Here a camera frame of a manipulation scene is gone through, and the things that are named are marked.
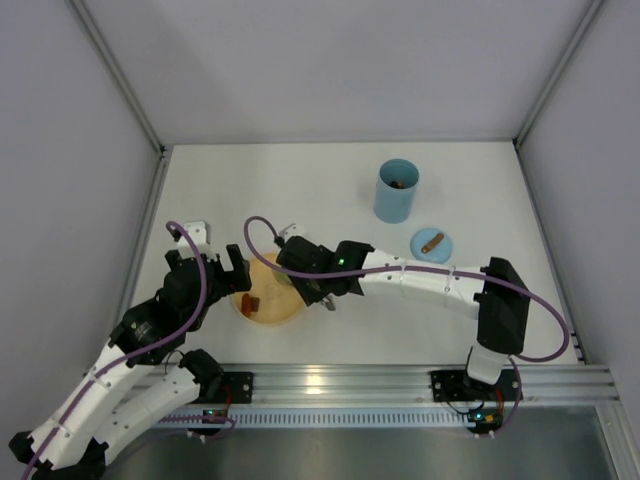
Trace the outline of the green round cookie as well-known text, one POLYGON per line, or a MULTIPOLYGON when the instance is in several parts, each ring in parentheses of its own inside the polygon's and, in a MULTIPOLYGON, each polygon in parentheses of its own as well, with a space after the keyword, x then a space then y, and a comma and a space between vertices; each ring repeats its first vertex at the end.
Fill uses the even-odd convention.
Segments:
POLYGON ((275 277, 277 282, 279 282, 279 283, 281 283, 283 285, 290 285, 291 284, 290 279, 286 274, 284 274, 284 273, 282 273, 280 271, 276 271, 276 270, 273 270, 272 273, 273 273, 273 275, 274 275, 274 277, 275 277))

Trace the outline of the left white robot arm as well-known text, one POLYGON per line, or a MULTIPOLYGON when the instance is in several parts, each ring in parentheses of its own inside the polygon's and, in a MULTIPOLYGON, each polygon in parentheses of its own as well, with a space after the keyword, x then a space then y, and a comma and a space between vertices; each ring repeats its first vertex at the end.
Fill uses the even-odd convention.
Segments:
POLYGON ((201 327, 210 306, 250 290, 248 261, 235 244, 226 251, 231 270, 208 255, 202 242, 191 249, 182 241, 166 253, 162 287, 125 312, 95 364, 51 417, 10 440, 10 450, 26 466, 25 478, 98 479, 127 445, 168 414, 216 399, 225 372, 203 349, 185 352, 144 393, 128 394, 201 327))

